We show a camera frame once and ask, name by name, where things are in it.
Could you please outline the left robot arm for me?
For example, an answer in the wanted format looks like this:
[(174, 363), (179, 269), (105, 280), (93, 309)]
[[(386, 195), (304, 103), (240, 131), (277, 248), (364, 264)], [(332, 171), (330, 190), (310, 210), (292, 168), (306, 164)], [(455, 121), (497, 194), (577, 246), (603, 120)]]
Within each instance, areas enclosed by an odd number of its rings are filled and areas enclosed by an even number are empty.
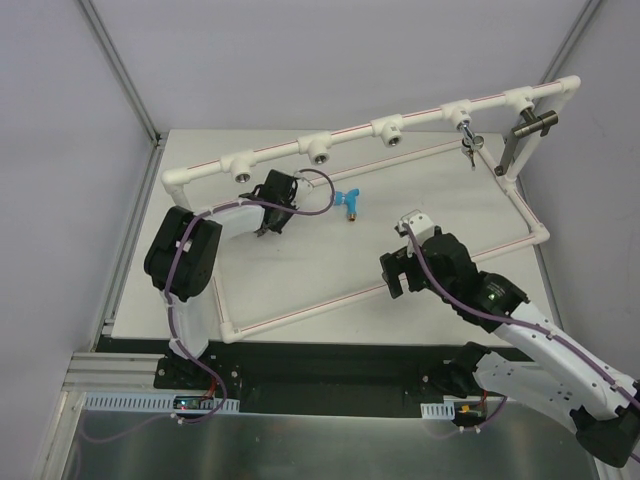
[(301, 174), (270, 170), (266, 180), (236, 199), (201, 212), (170, 208), (146, 253), (143, 270), (167, 313), (170, 358), (188, 388), (220, 384), (203, 358), (208, 347), (212, 276), (220, 243), (245, 233), (280, 233), (313, 187)]

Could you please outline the dark bronze faucet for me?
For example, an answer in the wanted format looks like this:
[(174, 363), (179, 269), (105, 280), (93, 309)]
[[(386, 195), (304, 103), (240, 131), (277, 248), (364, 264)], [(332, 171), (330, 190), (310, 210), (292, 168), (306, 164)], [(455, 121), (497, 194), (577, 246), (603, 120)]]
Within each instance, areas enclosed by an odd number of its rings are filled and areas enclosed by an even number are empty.
[(259, 229), (255, 231), (257, 237), (262, 237), (267, 233), (281, 234), (285, 223), (282, 221), (277, 222), (263, 222)]

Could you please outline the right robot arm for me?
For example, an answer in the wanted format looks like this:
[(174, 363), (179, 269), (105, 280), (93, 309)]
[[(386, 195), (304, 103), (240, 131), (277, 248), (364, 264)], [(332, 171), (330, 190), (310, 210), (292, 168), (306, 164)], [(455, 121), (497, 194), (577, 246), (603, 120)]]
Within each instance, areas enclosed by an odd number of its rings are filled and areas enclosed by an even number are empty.
[(434, 374), (440, 390), (463, 398), (477, 389), (510, 397), (572, 433), (596, 459), (615, 468), (637, 460), (639, 382), (608, 365), (559, 329), (506, 277), (480, 270), (451, 233), (380, 258), (390, 295), (428, 289), (464, 321), (509, 343), (536, 364), (513, 365), (497, 351), (469, 342)]

